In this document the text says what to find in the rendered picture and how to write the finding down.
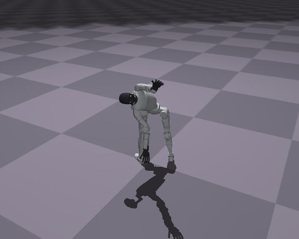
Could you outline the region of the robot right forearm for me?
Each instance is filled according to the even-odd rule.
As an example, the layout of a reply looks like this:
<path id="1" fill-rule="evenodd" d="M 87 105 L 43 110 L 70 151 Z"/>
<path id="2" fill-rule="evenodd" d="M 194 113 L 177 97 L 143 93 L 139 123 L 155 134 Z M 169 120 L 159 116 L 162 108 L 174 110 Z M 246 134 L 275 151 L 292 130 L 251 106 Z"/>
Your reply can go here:
<path id="1" fill-rule="evenodd" d="M 144 132 L 143 136 L 144 136 L 144 140 L 143 140 L 143 149 L 147 149 L 147 146 L 149 145 L 150 131 L 148 131 L 148 132 Z"/>

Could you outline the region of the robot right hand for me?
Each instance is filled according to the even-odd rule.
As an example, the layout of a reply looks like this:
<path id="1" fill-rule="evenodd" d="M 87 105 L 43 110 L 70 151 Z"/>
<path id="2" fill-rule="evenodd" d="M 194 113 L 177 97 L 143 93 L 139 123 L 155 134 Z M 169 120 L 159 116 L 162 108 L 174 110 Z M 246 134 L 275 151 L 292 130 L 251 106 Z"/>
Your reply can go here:
<path id="1" fill-rule="evenodd" d="M 142 163 L 144 160 L 145 160 L 144 163 L 147 163 L 147 162 L 149 163 L 149 161 L 150 161 L 150 154 L 149 154 L 148 150 L 149 150 L 149 146 L 147 146 L 147 149 L 143 149 L 143 153 L 140 156 L 140 159 L 143 156 Z"/>

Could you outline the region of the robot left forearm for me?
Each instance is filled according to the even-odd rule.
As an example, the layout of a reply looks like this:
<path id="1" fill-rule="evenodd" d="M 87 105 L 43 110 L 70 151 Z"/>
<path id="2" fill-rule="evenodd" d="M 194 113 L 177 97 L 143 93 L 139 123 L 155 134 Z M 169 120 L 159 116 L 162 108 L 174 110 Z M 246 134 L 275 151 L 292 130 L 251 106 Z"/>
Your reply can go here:
<path id="1" fill-rule="evenodd" d="M 155 92 L 156 92 L 155 90 L 153 90 L 153 89 L 152 89 L 152 90 L 150 90 L 150 89 L 151 89 L 151 87 L 152 87 L 152 85 L 146 85 L 146 86 L 148 87 L 148 91 L 149 91 L 149 92 L 152 92 L 152 93 L 154 93 L 154 94 L 155 94 Z"/>

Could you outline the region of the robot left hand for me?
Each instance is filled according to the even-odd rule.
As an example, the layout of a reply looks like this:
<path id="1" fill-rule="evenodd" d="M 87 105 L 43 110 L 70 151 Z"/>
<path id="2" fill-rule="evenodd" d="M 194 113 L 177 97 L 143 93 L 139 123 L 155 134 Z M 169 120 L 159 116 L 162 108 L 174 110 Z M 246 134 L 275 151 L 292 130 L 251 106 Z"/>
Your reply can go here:
<path id="1" fill-rule="evenodd" d="M 153 82 L 152 80 L 152 87 L 150 90 L 155 90 L 157 92 L 158 88 L 161 87 L 162 85 L 164 85 L 164 83 L 162 83 L 162 81 L 159 82 L 159 80 L 157 81 L 157 79 L 155 80 L 155 82 Z"/>

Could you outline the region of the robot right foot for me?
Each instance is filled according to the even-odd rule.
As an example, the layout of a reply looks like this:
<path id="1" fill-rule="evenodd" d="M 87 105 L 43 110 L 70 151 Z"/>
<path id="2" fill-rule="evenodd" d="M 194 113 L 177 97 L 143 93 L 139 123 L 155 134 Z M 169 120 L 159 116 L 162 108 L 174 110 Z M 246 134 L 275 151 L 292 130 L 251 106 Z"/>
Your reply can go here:
<path id="1" fill-rule="evenodd" d="M 169 161 L 173 161 L 173 157 L 174 157 L 173 152 L 172 152 L 172 155 L 169 155 L 169 153 L 168 153 L 168 160 L 169 160 Z"/>

